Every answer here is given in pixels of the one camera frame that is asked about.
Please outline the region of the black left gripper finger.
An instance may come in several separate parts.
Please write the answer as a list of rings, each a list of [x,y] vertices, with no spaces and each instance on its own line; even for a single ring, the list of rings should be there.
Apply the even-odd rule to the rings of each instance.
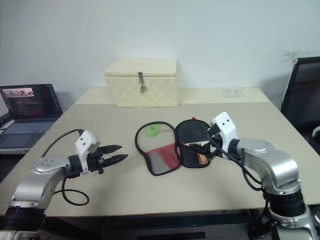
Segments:
[[[103,160],[103,166],[104,167],[109,167],[112,165],[115,165],[117,163],[120,163],[121,161],[125,160],[129,155],[128,154],[117,154],[114,155],[110,158],[104,159]]]
[[[106,145],[102,147],[102,152],[104,154],[111,154],[119,149],[121,149],[122,146],[121,145],[116,145],[116,144],[112,144],[112,145]]]

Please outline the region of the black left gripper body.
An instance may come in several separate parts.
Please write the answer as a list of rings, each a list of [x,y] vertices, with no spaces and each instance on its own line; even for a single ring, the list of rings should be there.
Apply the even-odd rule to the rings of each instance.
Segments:
[[[105,160],[103,155],[106,154],[107,147],[101,146],[94,153],[89,153],[86,157],[88,170],[90,172],[97,171],[99,175],[104,173]]]

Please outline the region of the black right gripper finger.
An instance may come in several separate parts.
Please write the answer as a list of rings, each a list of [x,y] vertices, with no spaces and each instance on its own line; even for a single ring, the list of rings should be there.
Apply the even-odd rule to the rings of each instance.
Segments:
[[[214,149],[213,152],[209,152],[206,155],[206,159],[208,161],[208,163],[210,163],[215,157],[219,157],[220,156],[220,151],[218,149]]]
[[[190,148],[201,155],[210,155],[212,153],[211,142],[209,140],[192,142],[190,143]]]

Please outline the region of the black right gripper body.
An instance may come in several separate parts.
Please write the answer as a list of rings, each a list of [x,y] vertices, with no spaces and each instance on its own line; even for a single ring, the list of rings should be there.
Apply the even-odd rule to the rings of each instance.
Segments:
[[[212,153],[215,155],[221,155],[221,151],[217,149],[222,149],[223,146],[223,140],[220,135],[220,129],[219,127],[214,123],[210,128],[207,129],[207,134],[210,136],[210,141],[214,141],[215,144],[210,143],[210,149],[212,150]]]

